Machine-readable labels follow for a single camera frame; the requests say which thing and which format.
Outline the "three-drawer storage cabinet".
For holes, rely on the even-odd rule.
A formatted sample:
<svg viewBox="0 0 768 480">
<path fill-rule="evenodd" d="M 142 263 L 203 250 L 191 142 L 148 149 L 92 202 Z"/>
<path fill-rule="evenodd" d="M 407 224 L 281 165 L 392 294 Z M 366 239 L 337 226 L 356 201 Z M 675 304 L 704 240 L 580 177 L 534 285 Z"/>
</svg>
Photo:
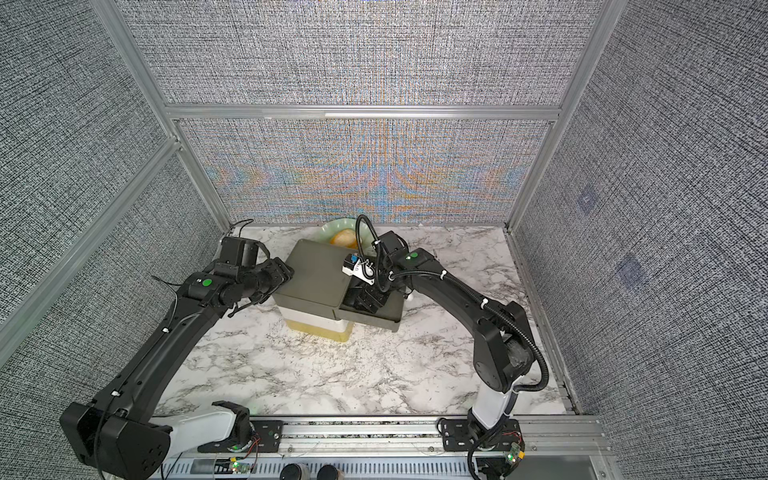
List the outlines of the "three-drawer storage cabinet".
<svg viewBox="0 0 768 480">
<path fill-rule="evenodd" d="M 349 339 L 353 323 L 341 317 L 341 305 L 351 280 L 342 267 L 351 253 L 309 239 L 295 244 L 286 260 L 293 278 L 273 294 L 289 329 L 340 343 Z"/>
</svg>

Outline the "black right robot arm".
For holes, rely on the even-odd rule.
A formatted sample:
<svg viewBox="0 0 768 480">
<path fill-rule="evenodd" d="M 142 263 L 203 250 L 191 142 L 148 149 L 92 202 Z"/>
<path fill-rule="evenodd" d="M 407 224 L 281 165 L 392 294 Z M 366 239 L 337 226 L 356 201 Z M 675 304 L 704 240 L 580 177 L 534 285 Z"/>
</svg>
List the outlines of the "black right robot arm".
<svg viewBox="0 0 768 480">
<path fill-rule="evenodd" d="M 375 255 L 348 254 L 341 271 L 357 279 L 352 305 L 372 313 L 396 293 L 420 293 L 451 314 L 473 339 L 472 362 L 481 381 L 469 421 L 479 433 L 498 428 L 509 418 L 517 396 L 538 392 L 550 371 L 530 329 L 525 309 L 479 293 L 450 273 L 428 251 L 409 249 L 389 231 L 372 242 Z"/>
</svg>

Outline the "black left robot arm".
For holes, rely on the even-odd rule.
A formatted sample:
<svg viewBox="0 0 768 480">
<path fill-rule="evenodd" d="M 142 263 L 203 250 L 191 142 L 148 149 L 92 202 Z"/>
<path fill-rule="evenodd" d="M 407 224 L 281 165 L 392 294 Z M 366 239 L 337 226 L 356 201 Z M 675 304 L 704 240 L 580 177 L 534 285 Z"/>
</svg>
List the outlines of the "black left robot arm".
<svg viewBox="0 0 768 480">
<path fill-rule="evenodd" d="M 226 236 L 220 246 L 217 259 L 178 286 L 160 324 L 120 373 L 88 403 L 73 402 L 62 413 L 76 458 L 99 475 L 147 479 L 160 468 L 173 429 L 151 419 L 193 347 L 242 299 L 262 304 L 294 275 L 260 241 Z"/>
</svg>

